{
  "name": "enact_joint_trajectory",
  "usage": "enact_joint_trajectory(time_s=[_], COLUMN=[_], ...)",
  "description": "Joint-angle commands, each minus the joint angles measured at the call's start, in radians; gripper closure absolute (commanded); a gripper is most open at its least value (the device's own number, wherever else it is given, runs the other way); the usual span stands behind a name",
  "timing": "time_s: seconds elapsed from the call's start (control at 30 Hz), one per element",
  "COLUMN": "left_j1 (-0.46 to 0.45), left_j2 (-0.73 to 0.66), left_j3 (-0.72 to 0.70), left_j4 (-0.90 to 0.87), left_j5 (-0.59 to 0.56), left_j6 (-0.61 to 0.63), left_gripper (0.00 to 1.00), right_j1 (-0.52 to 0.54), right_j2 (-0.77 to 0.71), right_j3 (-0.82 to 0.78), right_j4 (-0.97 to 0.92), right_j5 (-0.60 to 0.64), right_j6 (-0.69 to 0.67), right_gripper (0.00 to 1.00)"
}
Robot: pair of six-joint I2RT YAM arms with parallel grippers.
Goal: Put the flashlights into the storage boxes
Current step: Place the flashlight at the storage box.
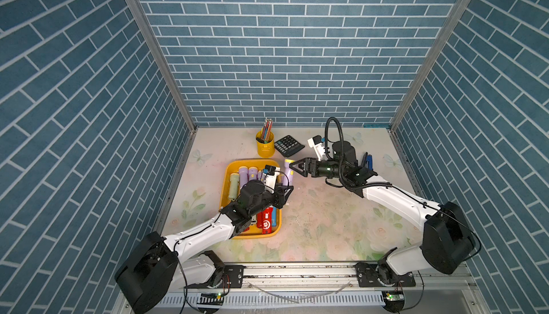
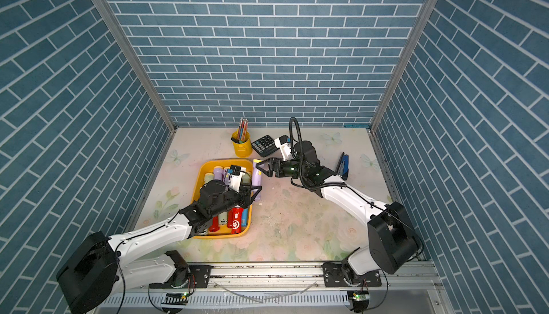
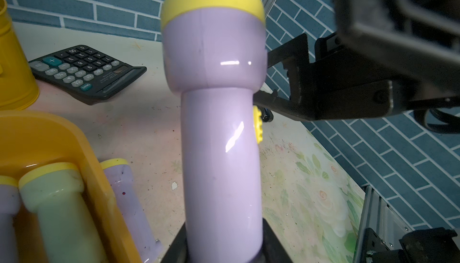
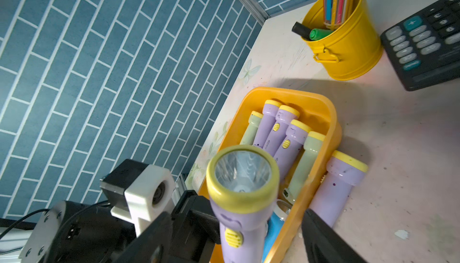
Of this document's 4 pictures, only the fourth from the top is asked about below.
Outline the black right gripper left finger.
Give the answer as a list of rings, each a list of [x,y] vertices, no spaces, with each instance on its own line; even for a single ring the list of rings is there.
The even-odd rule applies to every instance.
[[[167,263],[172,240],[172,219],[162,212],[130,245],[115,263]]]

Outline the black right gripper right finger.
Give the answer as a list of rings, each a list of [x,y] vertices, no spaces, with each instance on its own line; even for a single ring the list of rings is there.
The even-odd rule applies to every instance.
[[[307,209],[301,224],[309,263],[366,263],[312,209]]]

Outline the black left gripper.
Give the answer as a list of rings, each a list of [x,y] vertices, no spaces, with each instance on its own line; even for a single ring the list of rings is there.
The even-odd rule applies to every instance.
[[[220,244],[210,201],[186,191],[170,213],[168,263],[207,263]],[[22,248],[22,263],[115,263],[137,238],[134,225],[111,215],[107,203],[61,201],[44,212]]]

